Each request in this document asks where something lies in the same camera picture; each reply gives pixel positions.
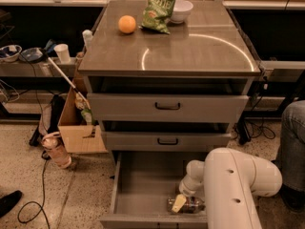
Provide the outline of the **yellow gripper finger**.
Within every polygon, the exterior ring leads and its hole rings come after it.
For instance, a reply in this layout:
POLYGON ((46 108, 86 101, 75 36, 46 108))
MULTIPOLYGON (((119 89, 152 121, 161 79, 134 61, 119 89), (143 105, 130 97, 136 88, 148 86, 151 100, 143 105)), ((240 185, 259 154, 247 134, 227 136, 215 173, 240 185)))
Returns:
POLYGON ((177 195, 173 203, 172 211, 178 213, 186 201, 187 199, 183 194, 177 195))

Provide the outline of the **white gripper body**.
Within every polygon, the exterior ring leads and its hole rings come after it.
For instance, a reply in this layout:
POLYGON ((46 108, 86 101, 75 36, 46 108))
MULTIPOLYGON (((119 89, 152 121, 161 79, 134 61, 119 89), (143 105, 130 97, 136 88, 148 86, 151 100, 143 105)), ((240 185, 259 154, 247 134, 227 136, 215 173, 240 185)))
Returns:
POLYGON ((186 175, 179 183, 179 192, 185 197, 193 197, 203 187, 203 180, 186 175))

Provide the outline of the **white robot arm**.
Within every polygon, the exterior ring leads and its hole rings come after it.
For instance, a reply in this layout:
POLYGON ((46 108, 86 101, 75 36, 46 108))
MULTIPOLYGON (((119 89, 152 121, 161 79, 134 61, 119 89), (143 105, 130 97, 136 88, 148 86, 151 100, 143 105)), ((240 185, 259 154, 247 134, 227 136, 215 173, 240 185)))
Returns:
POLYGON ((271 161, 217 148, 203 161, 187 164, 172 211, 182 211, 203 191, 209 229, 262 229, 254 197, 272 197, 281 185, 282 175, 271 161))

